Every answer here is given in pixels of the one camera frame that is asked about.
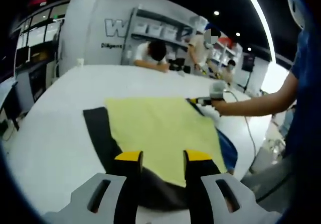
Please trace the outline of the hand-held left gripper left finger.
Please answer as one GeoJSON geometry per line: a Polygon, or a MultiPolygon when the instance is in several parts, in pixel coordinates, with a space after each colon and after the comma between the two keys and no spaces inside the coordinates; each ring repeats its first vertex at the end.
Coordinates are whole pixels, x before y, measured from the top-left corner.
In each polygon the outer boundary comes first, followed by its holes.
{"type": "Polygon", "coordinates": [[[114,159],[113,174],[97,173],[71,194],[70,223],[135,223],[143,151],[114,159]]]}

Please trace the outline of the person's right hand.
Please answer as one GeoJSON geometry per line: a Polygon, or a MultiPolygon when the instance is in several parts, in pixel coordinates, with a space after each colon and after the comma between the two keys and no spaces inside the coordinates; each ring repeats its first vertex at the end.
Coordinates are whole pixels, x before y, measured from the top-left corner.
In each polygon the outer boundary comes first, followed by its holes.
{"type": "Polygon", "coordinates": [[[226,107],[226,102],[223,98],[221,99],[211,99],[211,106],[222,116],[226,107]]]}

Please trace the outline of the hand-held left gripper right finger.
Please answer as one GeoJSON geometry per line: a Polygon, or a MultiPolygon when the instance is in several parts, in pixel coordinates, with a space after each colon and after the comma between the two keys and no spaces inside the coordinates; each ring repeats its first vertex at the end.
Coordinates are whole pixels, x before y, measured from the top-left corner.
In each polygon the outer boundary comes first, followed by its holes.
{"type": "Polygon", "coordinates": [[[184,171],[191,223],[256,223],[253,192],[207,153],[184,150],[184,171]]]}

